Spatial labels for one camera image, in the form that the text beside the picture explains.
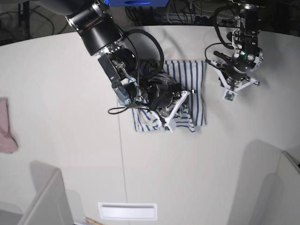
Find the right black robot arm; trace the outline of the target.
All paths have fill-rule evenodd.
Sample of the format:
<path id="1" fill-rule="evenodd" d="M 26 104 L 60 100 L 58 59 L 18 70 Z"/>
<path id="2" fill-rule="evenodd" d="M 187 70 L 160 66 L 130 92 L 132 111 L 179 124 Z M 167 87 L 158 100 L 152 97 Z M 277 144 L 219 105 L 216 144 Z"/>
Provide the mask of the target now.
<path id="1" fill-rule="evenodd" d="M 179 99 L 180 84 L 163 75 L 164 53 L 158 41 L 141 29 L 121 33 L 107 4 L 100 0 L 38 0 L 36 3 L 65 16 L 89 54 L 99 56 L 98 62 L 123 106 L 122 112 L 140 107 L 158 111 Z M 121 44 L 132 34 L 143 34 L 154 43 L 160 56 L 158 65 L 141 69 L 137 50 L 131 51 Z"/>

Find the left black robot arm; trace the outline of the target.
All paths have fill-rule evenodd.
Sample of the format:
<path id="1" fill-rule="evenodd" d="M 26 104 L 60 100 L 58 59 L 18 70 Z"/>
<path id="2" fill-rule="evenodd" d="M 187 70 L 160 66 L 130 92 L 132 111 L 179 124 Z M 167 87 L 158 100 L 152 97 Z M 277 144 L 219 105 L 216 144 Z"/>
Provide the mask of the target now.
<path id="1" fill-rule="evenodd" d="M 242 81 L 251 81 L 247 73 L 258 69 L 263 61 L 263 50 L 258 46 L 259 16 L 258 8 L 265 7 L 266 1 L 262 0 L 234 0 L 232 5 L 226 5 L 215 9 L 212 19 L 213 25 L 220 43 L 227 49 L 233 50 L 232 56 L 227 56 L 218 51 L 214 55 L 224 61 L 223 64 L 206 60 L 215 69 L 221 72 L 219 77 L 225 87 L 234 90 Z M 236 28 L 227 34 L 226 43 L 222 38 L 218 25 L 218 14 L 225 10 L 236 9 L 238 14 L 234 16 Z"/>

